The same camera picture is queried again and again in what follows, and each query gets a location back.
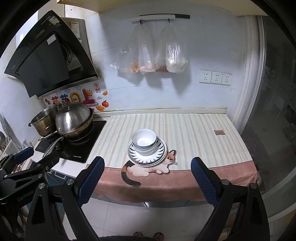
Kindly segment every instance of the plastic bag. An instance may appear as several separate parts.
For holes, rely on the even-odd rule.
[[[181,74],[187,67],[187,52],[181,36],[172,23],[161,33],[155,57],[155,69],[159,72]]]
[[[139,30],[139,69],[141,74],[154,72],[154,58],[153,58],[153,45],[152,37],[146,24],[141,24]]]
[[[120,51],[110,64],[111,68],[123,73],[139,72],[139,30],[140,24],[133,30],[131,38],[120,47]]]
[[[154,66],[155,71],[157,72],[168,72],[166,68],[166,60],[165,60],[165,52],[166,52],[166,44],[167,44],[166,33],[167,33],[167,28],[165,28],[160,34],[158,44],[157,44],[155,66]]]

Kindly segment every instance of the foot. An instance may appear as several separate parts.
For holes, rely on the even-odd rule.
[[[153,236],[153,239],[157,240],[157,241],[164,241],[165,240],[165,237],[163,236],[162,233],[156,233],[154,236]]]
[[[133,236],[135,236],[135,237],[143,237],[143,234],[141,232],[135,232],[133,234]]]

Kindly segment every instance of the countertop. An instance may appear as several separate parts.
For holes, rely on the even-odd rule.
[[[107,123],[86,163],[60,159],[52,170],[75,178],[96,156],[103,157],[106,167],[121,169],[128,161],[126,149],[131,134],[139,128],[154,130],[166,142],[168,151],[176,150],[178,165],[169,165],[170,170],[189,170],[196,156],[201,157],[208,168],[252,160],[226,114],[126,114],[94,118],[96,120]],[[214,130],[223,130],[225,135],[216,135]],[[38,162],[42,155],[35,151],[31,159]]]

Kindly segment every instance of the screw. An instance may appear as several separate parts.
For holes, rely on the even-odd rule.
[[[45,187],[45,183],[40,183],[40,184],[38,185],[38,187],[39,187],[39,189],[44,188],[44,187]]]
[[[66,181],[66,183],[67,183],[68,185],[71,185],[71,184],[74,183],[74,180],[73,180],[73,179],[68,179],[68,180]]]
[[[256,189],[256,188],[257,188],[257,185],[256,185],[255,183],[251,183],[250,186],[251,186],[251,188],[253,188],[253,189]]]
[[[229,184],[229,181],[227,179],[222,179],[221,182],[222,182],[223,185],[228,185]]]

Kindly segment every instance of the striped tablecloth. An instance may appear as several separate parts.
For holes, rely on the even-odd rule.
[[[106,167],[121,169],[129,160],[126,149],[139,128],[155,131],[169,151],[176,150],[178,165],[169,165],[170,170],[189,170],[196,156],[208,168],[252,160],[226,114],[129,114],[112,116],[99,136],[95,148]],[[223,130],[225,135],[216,135],[214,130]]]

